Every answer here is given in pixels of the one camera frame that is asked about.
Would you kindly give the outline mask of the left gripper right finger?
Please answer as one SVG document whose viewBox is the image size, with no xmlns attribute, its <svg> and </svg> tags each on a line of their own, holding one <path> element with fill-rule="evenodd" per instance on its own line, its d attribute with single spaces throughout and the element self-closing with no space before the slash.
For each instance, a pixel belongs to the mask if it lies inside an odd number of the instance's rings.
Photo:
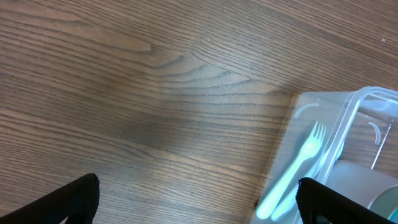
<svg viewBox="0 0 398 224">
<path fill-rule="evenodd" d="M 303 224 L 393 224 L 309 177 L 298 181 L 295 198 Z"/>
</svg>

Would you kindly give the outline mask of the light blue plastic fork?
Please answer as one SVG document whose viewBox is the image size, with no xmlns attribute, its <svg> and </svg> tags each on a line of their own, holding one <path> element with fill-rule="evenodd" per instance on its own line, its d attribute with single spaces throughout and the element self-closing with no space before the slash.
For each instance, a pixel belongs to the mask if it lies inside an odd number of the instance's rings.
<svg viewBox="0 0 398 224">
<path fill-rule="evenodd" d="M 331 151 L 332 147 L 327 150 L 327 152 L 324 152 L 317 160 L 314 165 L 312 165 L 311 169 L 304 175 L 304 177 L 315 177 L 320 169 L 323 167 L 328 153 Z M 291 209 L 293 209 L 294 205 L 296 204 L 296 193 L 298 190 L 298 185 L 296 185 L 284 198 L 281 202 L 279 202 L 278 206 L 274 209 L 274 211 L 271 214 L 271 220 L 273 222 L 279 222 L 281 219 L 289 212 Z"/>
</svg>

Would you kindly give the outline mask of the white plastic fork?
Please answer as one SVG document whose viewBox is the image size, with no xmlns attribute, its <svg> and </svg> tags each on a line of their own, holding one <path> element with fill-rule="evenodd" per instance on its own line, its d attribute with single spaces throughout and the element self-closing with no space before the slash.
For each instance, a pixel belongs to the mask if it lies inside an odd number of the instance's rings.
<svg viewBox="0 0 398 224">
<path fill-rule="evenodd" d="M 257 207 L 256 216 L 258 218 L 263 220 L 270 217 L 302 163 L 307 159 L 315 157 L 320 151 L 325 133 L 325 125 L 317 121 L 310 135 L 302 144 L 296 158 Z"/>
</svg>

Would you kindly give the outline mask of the blue cup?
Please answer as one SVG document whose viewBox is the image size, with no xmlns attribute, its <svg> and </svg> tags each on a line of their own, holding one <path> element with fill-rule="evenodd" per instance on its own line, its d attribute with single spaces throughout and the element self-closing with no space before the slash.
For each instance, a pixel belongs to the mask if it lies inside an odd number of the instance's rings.
<svg viewBox="0 0 398 224">
<path fill-rule="evenodd" d="M 396 209 L 394 212 L 390 214 L 389 220 L 394 223 L 398 223 L 398 209 Z"/>
</svg>

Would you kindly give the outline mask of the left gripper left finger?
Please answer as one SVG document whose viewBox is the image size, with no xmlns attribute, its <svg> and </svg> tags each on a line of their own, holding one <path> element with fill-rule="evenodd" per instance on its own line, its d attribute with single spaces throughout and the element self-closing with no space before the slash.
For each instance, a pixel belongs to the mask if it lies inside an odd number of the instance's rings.
<svg viewBox="0 0 398 224">
<path fill-rule="evenodd" d="M 92 224 L 100 199 L 100 181 L 86 174 L 73 182 L 1 217 L 1 224 Z"/>
</svg>

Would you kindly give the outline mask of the green cup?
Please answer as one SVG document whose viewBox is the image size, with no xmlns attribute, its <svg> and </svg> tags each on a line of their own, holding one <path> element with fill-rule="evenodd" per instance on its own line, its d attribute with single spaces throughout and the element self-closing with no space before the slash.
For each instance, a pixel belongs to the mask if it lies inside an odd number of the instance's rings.
<svg viewBox="0 0 398 224">
<path fill-rule="evenodd" d="M 397 209 L 397 186 L 387 189 L 370 205 L 370 211 L 389 220 L 389 216 Z"/>
</svg>

